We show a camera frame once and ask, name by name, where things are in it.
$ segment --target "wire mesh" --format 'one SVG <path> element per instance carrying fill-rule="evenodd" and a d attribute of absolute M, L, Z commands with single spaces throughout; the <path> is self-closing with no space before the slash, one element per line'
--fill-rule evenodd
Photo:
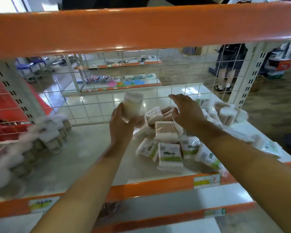
<path fill-rule="evenodd" d="M 228 102 L 231 91 L 226 83 L 233 90 L 235 80 L 244 77 L 251 57 L 247 51 L 244 44 L 232 44 L 49 55 L 39 57 L 30 70 L 17 73 L 39 95 L 46 114 L 65 113 L 72 124 L 104 123 L 127 90 L 144 94 L 143 112 L 173 104 L 169 94 Z M 24 62 L 18 58 L 15 64 Z M 2 96 L 1 112 L 20 110 L 9 101 L 7 91 L 1 91 Z M 26 121 L 3 115 L 0 119 L 14 125 Z"/>

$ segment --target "wire grid back panel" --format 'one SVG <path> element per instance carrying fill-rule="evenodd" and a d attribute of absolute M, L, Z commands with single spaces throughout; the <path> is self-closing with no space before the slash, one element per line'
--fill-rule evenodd
<path fill-rule="evenodd" d="M 125 91 L 144 94 L 141 112 L 173 104 L 169 94 L 229 101 L 221 84 L 242 81 L 256 44 L 177 49 L 110 51 L 48 56 L 45 70 L 31 82 L 50 113 L 65 113 L 72 124 L 101 123 L 123 101 Z"/>
<path fill-rule="evenodd" d="M 0 61 L 5 76 L 0 77 L 0 129 L 15 130 L 39 115 L 54 113 L 67 114 L 72 124 L 109 122 L 128 90 L 144 94 L 140 113 L 173 104 L 169 94 L 233 103 L 256 46 L 242 43 L 40 56 L 40 62 L 26 74 L 18 69 L 21 60 Z M 225 89 L 227 83 L 231 91 Z"/>

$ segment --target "right hand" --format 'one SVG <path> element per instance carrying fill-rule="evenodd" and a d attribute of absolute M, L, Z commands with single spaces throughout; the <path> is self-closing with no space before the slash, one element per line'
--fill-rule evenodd
<path fill-rule="evenodd" d="M 195 126 L 207 121 L 201 108 L 189 96 L 183 94 L 171 94 L 169 97 L 179 108 L 179 111 L 176 107 L 173 109 L 173 119 L 186 130 L 193 131 Z"/>

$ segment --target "yellow stripe on price tag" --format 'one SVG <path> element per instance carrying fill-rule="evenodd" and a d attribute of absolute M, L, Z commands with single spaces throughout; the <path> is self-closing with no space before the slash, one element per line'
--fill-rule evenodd
<path fill-rule="evenodd" d="M 194 181 L 194 185 L 207 185 L 210 184 L 210 181 L 208 179 L 201 180 L 201 181 Z"/>

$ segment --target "person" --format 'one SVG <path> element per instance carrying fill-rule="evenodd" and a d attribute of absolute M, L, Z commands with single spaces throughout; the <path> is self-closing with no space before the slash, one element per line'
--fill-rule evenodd
<path fill-rule="evenodd" d="M 291 168 L 207 121 L 189 96 L 169 95 L 174 120 L 196 135 L 284 232 L 291 232 Z M 106 199 L 136 119 L 122 119 L 120 104 L 110 120 L 111 143 L 87 173 L 41 218 L 31 233 L 91 232 Z"/>

